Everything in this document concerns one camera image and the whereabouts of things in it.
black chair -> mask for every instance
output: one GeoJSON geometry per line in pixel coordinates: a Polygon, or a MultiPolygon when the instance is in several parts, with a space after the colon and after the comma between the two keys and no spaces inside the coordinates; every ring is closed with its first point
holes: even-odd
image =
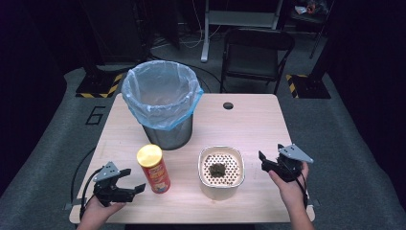
{"type": "Polygon", "coordinates": [[[313,58],[314,52],[316,51],[317,45],[319,44],[320,38],[322,37],[323,33],[325,32],[326,28],[326,23],[328,21],[330,12],[332,10],[332,7],[334,6],[334,1],[331,1],[331,4],[328,8],[328,12],[324,14],[308,14],[308,13],[302,13],[298,14],[295,11],[295,6],[291,6],[290,12],[288,13],[288,18],[292,19],[293,21],[296,21],[298,23],[304,24],[311,26],[313,28],[316,28],[318,30],[316,34],[316,42],[314,43],[313,50],[311,51],[310,54],[310,59],[313,58]]]}
{"type": "Polygon", "coordinates": [[[277,94],[287,57],[295,39],[286,32],[260,28],[236,28],[224,38],[220,93],[227,77],[275,81],[277,94]],[[284,52],[278,60],[278,52],[284,52]]]}

food container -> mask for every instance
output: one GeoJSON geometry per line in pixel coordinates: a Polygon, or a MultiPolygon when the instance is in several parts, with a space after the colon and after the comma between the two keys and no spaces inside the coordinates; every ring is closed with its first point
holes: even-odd
{"type": "Polygon", "coordinates": [[[162,150],[156,145],[146,145],[137,152],[137,161],[147,177],[152,192],[163,194],[170,187],[169,175],[162,150]]]}
{"type": "Polygon", "coordinates": [[[199,155],[198,171],[200,189],[213,200],[232,197],[245,178],[241,153],[226,146],[203,149],[199,155]]]}

yellow and black tape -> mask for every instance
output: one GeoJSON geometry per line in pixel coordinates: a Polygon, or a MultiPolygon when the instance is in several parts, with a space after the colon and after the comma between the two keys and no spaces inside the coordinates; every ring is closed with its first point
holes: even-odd
{"type": "Polygon", "coordinates": [[[111,98],[119,87],[120,80],[122,79],[123,74],[116,76],[110,89],[106,93],[77,93],[77,97],[80,98],[111,98]]]}
{"type": "Polygon", "coordinates": [[[290,93],[292,93],[293,98],[299,98],[298,90],[293,83],[293,76],[307,78],[307,75],[286,75],[287,83],[289,84],[290,93]]]}

white container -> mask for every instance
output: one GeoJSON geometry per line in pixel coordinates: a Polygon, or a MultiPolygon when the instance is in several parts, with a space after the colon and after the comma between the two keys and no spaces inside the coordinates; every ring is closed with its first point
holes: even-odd
{"type": "Polygon", "coordinates": [[[245,178],[241,153],[237,149],[225,146],[203,149],[199,155],[198,171],[200,189],[213,200],[232,197],[245,178]]]}

chips can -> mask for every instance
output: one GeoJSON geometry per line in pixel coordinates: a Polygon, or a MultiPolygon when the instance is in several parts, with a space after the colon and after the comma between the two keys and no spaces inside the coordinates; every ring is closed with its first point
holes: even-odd
{"type": "Polygon", "coordinates": [[[137,153],[138,164],[144,171],[152,192],[163,194],[170,187],[162,150],[156,145],[146,145],[137,153]]]}

